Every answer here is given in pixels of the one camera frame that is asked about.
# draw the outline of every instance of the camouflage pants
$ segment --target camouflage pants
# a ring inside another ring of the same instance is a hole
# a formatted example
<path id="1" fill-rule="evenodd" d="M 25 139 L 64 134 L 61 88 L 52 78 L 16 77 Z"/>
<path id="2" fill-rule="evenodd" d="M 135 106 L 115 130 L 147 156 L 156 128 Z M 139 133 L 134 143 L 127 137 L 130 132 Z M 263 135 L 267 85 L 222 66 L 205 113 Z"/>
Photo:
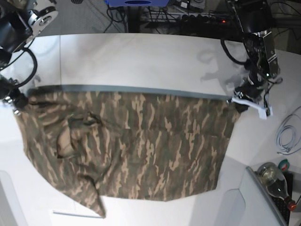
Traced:
<path id="1" fill-rule="evenodd" d="M 24 151 L 57 190 L 105 217 L 100 195 L 168 201 L 216 188 L 239 114 L 224 101 L 118 92 L 35 94 Z"/>

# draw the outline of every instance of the white cable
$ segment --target white cable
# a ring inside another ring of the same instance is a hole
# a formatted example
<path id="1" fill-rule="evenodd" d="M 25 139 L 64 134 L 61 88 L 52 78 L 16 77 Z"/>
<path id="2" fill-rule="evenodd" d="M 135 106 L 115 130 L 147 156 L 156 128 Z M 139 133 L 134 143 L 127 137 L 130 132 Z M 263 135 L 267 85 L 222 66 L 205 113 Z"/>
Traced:
<path id="1" fill-rule="evenodd" d="M 277 146 L 278 149 L 280 149 L 280 152 L 277 152 L 278 154 L 282 154 L 282 155 L 291 155 L 296 153 L 297 151 L 301 150 L 301 147 L 293 152 L 290 152 L 293 148 L 295 148 L 301 140 L 301 136 L 298 139 L 298 141 L 296 142 L 296 137 L 297 137 L 297 130 L 294 126 L 292 125 L 287 125 L 288 121 L 293 117 L 297 117 L 300 121 L 301 121 L 301 117 L 296 115 L 296 111 L 298 111 L 301 108 L 301 106 L 297 107 L 290 115 L 288 115 L 283 122 L 281 123 L 281 125 L 279 126 L 277 132 L 276 132 L 276 136 L 275 136 L 275 144 Z M 291 131 L 292 132 L 292 138 L 291 140 L 287 143 L 287 144 L 283 144 L 281 139 L 282 139 L 282 135 L 285 131 Z"/>

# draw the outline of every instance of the blue device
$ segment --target blue device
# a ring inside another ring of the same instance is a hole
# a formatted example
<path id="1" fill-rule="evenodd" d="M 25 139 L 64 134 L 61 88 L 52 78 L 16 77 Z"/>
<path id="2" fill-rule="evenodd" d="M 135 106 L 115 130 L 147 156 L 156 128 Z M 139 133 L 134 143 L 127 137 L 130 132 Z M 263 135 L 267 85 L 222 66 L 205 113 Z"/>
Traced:
<path id="1" fill-rule="evenodd" d="M 159 6 L 169 5 L 174 0 L 109 0 L 110 6 Z"/>

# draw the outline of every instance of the robotic arm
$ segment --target robotic arm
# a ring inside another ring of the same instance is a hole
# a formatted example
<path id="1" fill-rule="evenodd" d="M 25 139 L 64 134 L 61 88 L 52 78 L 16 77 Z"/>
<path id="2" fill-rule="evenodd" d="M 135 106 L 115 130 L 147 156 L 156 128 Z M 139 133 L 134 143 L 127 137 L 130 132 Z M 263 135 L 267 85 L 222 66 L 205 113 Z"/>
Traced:
<path id="1" fill-rule="evenodd" d="M 224 40 L 221 44 L 232 61 L 250 71 L 241 86 L 235 88 L 234 97 L 229 102 L 237 103 L 239 112 L 247 110 L 249 106 L 256 108 L 260 118 L 266 119 L 273 114 L 268 102 L 269 90 L 274 84 L 282 82 L 282 78 L 272 81 L 280 72 L 271 31 L 274 19 L 266 0 L 228 0 L 227 4 L 235 15 L 234 21 L 241 31 L 249 59 L 246 62 L 235 60 L 229 54 Z M 263 106 L 260 106 L 263 91 Z"/>
<path id="2" fill-rule="evenodd" d="M 17 8 L 6 0 L 0 0 L 0 70 L 8 67 L 12 54 L 20 50 L 27 52 L 34 64 L 32 73 L 21 83 L 17 80 L 7 80 L 0 75 L 0 99 L 16 108 L 23 108 L 27 104 L 27 98 L 19 88 L 34 77 L 38 67 L 34 54 L 25 45 L 33 41 L 58 15 L 56 2 L 46 1 L 48 6 L 42 10 L 37 10 L 36 2 L 33 9 L 26 10 Z"/>

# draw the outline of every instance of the gray strip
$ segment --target gray strip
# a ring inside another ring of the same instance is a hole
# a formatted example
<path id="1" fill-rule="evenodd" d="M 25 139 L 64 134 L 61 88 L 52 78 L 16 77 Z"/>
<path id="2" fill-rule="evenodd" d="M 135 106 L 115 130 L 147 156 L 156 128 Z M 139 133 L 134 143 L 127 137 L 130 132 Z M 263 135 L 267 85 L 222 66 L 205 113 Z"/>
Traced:
<path id="1" fill-rule="evenodd" d="M 66 91 L 66 92 L 80 92 L 80 91 L 100 91 L 100 92 L 132 92 L 132 93 L 153 93 L 162 95 L 173 95 L 180 97 L 193 97 L 193 98 L 208 98 L 227 100 L 228 96 L 213 95 L 205 93 L 187 92 L 171 89 L 154 89 L 143 87 L 130 87 L 130 86 L 106 86 L 106 85 L 62 85 L 62 86 L 42 86 L 37 89 L 29 90 L 29 94 L 33 95 L 38 93 L 47 93 L 53 91 Z"/>
<path id="2" fill-rule="evenodd" d="M 277 220 L 278 220 L 279 224 L 283 225 L 283 226 L 287 226 L 286 221 L 283 219 L 283 216 L 281 215 L 281 213 L 278 210 L 277 206 L 275 205 L 275 203 L 273 202 L 273 200 L 271 199 L 271 197 L 267 193 L 265 187 L 262 185 L 262 183 L 257 178 L 257 176 L 254 173 L 254 171 L 251 169 L 251 167 L 247 167 L 246 170 L 251 175 L 251 178 L 253 179 L 253 181 L 255 182 L 255 184 L 257 185 L 257 187 L 261 190 L 261 193 L 262 193 L 263 197 L 265 198 L 266 202 L 269 203 L 270 206 L 272 207 L 272 209 L 274 210 L 275 215 L 277 217 Z"/>
<path id="3" fill-rule="evenodd" d="M 98 218 L 98 219 L 103 219 L 100 216 L 90 216 L 90 215 L 82 215 L 82 214 L 64 213 L 64 212 L 58 212 L 58 211 L 53 211 L 53 214 L 72 216 L 72 217 L 81 217 L 81 218 Z"/>

